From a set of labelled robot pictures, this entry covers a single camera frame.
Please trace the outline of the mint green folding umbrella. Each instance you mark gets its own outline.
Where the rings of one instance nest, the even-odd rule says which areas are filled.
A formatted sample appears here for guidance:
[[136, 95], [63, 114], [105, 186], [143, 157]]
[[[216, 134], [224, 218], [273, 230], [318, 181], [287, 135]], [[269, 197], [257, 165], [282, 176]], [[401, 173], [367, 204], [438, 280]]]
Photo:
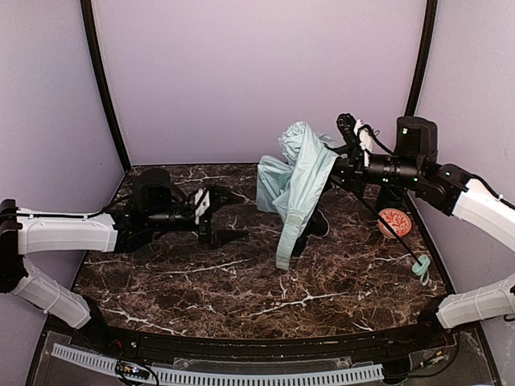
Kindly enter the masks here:
[[318, 209], [329, 186], [338, 155], [329, 136], [316, 133], [305, 121], [290, 125], [279, 137], [282, 161], [265, 155], [257, 165], [257, 209], [277, 213], [283, 222], [275, 253], [278, 269], [288, 270], [310, 236], [325, 237], [330, 225]]

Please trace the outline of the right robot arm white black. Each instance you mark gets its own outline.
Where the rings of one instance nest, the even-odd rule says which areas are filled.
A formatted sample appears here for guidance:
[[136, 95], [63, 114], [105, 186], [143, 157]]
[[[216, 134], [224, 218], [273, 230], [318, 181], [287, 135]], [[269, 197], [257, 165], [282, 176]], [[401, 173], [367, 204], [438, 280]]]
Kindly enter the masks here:
[[[413, 191], [447, 216], [464, 220], [509, 249], [514, 248], [514, 206], [478, 175], [454, 164], [437, 162], [438, 127], [421, 117], [397, 120], [393, 151], [374, 154], [373, 129], [349, 113], [336, 119], [344, 146], [330, 174], [332, 183], [359, 196], [369, 184]], [[493, 284], [433, 300], [421, 312], [421, 323], [448, 330], [456, 326], [514, 313], [514, 276]]]

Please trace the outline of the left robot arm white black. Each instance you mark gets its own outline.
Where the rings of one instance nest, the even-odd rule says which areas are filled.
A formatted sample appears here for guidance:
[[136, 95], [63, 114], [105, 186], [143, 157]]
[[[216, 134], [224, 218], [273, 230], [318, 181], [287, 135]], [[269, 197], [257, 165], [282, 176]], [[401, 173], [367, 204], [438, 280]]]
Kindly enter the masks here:
[[1, 291], [19, 296], [78, 331], [104, 325], [94, 303], [65, 289], [37, 269], [31, 253], [98, 251], [131, 253], [157, 234], [196, 232], [200, 244], [219, 248], [247, 236], [246, 231], [216, 230], [213, 214], [240, 203], [229, 189], [201, 187], [185, 194], [163, 168], [135, 178], [124, 207], [94, 213], [50, 213], [20, 208], [12, 199], [1, 203]]

